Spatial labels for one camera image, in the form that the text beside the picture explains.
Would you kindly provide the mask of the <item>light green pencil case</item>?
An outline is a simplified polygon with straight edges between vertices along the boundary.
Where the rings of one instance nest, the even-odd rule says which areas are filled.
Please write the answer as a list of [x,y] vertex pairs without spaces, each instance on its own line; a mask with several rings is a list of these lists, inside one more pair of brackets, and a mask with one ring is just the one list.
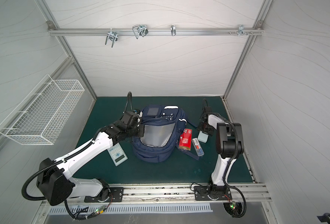
[[197,137],[199,142],[207,143],[209,135],[200,131]]

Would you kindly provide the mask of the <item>light green calculator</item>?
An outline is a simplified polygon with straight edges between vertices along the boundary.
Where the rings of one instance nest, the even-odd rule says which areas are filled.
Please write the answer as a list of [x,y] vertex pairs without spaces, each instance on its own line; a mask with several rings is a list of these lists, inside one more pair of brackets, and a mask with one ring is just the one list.
[[109,148],[108,153],[116,167],[128,159],[120,143]]

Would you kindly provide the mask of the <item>navy blue backpack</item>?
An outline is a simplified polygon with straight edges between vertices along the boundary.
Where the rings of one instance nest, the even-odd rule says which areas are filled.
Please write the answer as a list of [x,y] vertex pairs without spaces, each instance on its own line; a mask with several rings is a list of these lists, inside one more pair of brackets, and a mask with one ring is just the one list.
[[180,136],[189,124],[196,128],[185,111],[172,105],[148,105],[142,110],[143,137],[133,137],[135,156],[145,162],[160,163],[167,160],[175,148],[199,160],[199,156],[179,148]]

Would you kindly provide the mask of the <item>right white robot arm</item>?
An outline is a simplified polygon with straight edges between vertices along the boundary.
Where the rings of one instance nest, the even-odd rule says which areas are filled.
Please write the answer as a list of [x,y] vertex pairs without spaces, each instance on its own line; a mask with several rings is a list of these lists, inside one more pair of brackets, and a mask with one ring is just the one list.
[[244,152],[243,133],[240,123],[233,123],[204,106],[197,130],[202,134],[216,134],[215,148],[218,154],[211,181],[216,186],[229,186],[227,180],[233,164]]

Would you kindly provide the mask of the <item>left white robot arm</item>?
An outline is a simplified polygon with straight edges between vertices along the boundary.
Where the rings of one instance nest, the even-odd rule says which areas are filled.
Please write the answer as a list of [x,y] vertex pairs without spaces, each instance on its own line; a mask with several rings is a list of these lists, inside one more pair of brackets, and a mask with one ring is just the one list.
[[92,139],[72,152],[55,160],[43,160],[38,172],[25,181],[21,189],[23,198],[47,200],[51,206],[77,197],[93,197],[100,202],[108,200],[110,187],[104,180],[79,179],[74,174],[117,143],[127,138],[142,137],[144,127],[141,122],[141,111],[126,111],[119,120],[98,129]]

